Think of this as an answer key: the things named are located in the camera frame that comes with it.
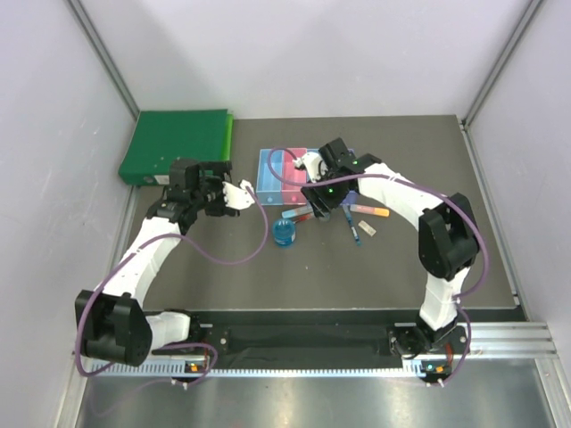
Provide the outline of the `purple plastic bin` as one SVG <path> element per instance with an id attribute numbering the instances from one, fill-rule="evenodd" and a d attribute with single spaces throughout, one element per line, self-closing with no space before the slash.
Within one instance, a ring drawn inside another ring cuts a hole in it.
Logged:
<path id="1" fill-rule="evenodd" d="M 351 168 L 349 167 L 349 164 L 355 160 L 356 160 L 356 157 L 354 154 L 354 150 L 349 149 L 347 154 L 343 156 L 342 161 L 341 161 L 342 172 L 345 173 L 346 175 L 349 175 L 352 172 Z M 345 197 L 342 201 L 342 205 L 348 206 L 348 205 L 354 204 L 356 202 L 357 196 L 358 196 L 356 191 L 352 187 L 352 184 L 350 181 L 347 181 L 344 185 L 347 188 L 347 194 L 345 195 Z"/>

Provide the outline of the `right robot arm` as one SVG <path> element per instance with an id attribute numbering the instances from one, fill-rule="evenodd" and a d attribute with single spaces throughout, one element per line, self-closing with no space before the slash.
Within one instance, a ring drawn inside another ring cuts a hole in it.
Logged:
<path id="1" fill-rule="evenodd" d="M 418 349 L 435 353 L 457 324 L 454 298 L 461 293 L 479 252 L 475 233 L 464 218 L 438 197 L 417 189 L 378 157 L 357 157 L 343 139 L 293 161 L 308 181 L 302 187 L 317 216 L 340 206 L 350 191 L 380 202 L 418 231 L 418 258 L 427 272 L 417 317 Z"/>

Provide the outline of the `light blue end bin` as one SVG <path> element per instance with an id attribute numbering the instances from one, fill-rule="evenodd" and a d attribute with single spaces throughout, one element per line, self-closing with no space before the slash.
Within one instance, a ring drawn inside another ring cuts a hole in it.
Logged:
<path id="1" fill-rule="evenodd" d="M 282 182 L 269 170 L 269 164 L 281 177 L 283 171 L 283 153 L 274 152 L 269 155 L 270 149 L 261 149 L 256 183 L 256 193 L 262 205 L 278 206 L 283 204 Z"/>

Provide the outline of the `dark green ring binder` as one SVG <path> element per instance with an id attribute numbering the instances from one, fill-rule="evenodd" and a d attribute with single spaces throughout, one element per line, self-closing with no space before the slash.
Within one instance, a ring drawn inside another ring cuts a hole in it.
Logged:
<path id="1" fill-rule="evenodd" d="M 178 158 L 223 161 L 227 110 L 142 111 L 118 174 L 127 185 L 166 185 Z"/>

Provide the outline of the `light green plastic folder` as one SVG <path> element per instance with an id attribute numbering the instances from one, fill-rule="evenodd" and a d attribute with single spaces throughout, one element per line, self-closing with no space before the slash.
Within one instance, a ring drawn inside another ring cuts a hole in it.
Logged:
<path id="1" fill-rule="evenodd" d="M 234 115 L 229 113 L 226 117 L 225 136 L 223 139 L 223 145 L 221 151 L 221 155 L 224 161 L 229 161 L 231 157 L 233 126 L 234 126 Z"/>

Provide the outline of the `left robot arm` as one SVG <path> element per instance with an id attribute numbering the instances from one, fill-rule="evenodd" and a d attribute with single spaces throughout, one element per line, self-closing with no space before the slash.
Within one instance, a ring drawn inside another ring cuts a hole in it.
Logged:
<path id="1" fill-rule="evenodd" d="M 186 312 L 147 315 L 145 296 L 161 265 L 180 244 L 199 212 L 213 217 L 239 214 L 239 197 L 249 194 L 232 184 L 228 160 L 177 159 L 169 182 L 147 210 L 138 235 L 120 263 L 93 290 L 75 300 L 75 354 L 110 363 L 140 366 L 154 350 L 173 343 L 189 354 L 202 345 L 202 332 Z"/>

